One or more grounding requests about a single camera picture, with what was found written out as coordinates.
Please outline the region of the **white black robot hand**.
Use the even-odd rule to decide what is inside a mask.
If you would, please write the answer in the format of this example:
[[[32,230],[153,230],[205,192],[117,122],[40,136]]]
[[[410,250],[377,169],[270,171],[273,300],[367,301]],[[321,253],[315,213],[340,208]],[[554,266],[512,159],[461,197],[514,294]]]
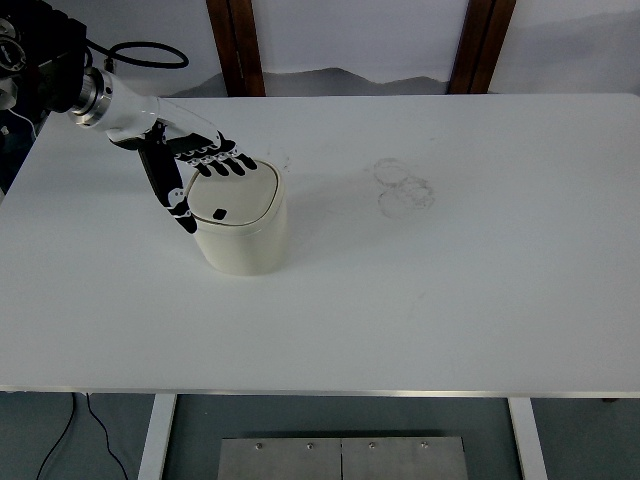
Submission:
[[[135,93],[113,74],[105,75],[105,86],[111,88],[105,113],[105,132],[111,141],[142,139],[156,124],[164,127],[164,135],[145,135],[138,149],[139,156],[160,204],[184,230],[194,234],[196,220],[170,148],[173,151],[219,149],[223,145],[222,135],[208,120],[164,98]],[[205,177],[213,173],[227,176],[229,172],[245,175],[246,170],[257,169],[254,159],[235,143],[226,148],[226,154],[190,159],[187,164]]]

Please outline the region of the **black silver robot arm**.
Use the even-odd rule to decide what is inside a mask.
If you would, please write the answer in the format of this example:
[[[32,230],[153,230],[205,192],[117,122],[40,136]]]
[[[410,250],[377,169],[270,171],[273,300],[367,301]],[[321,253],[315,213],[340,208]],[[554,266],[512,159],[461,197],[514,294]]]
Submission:
[[[209,121],[168,100],[140,95],[91,64],[83,23],[44,1],[1,4],[1,107],[25,92],[45,112],[67,113],[138,152],[159,202],[190,234],[197,230],[178,163],[201,175],[243,176],[257,167]]]

